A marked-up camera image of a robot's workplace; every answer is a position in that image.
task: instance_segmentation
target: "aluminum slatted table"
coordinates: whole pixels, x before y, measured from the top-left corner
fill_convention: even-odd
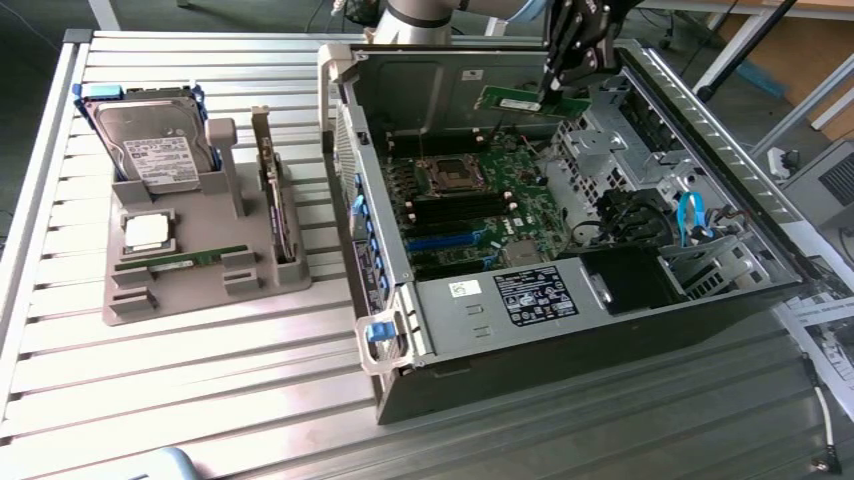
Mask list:
[[[176,445],[206,477],[738,478],[810,472],[822,423],[770,317],[697,347],[379,427],[317,127],[315,52],[355,36],[99,32],[67,37],[0,267],[0,478],[128,478]],[[479,45],[507,39],[470,38]],[[297,177],[310,290],[102,323],[111,162],[71,84],[196,80],[240,128],[273,109]],[[834,410],[844,461],[854,429]]]

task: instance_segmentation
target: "hard drive label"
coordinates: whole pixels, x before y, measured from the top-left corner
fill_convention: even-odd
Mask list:
[[[192,152],[184,137],[128,140],[124,148],[146,185],[199,181]]]
[[[510,321],[518,327],[578,315],[557,267],[497,275],[494,279]]]

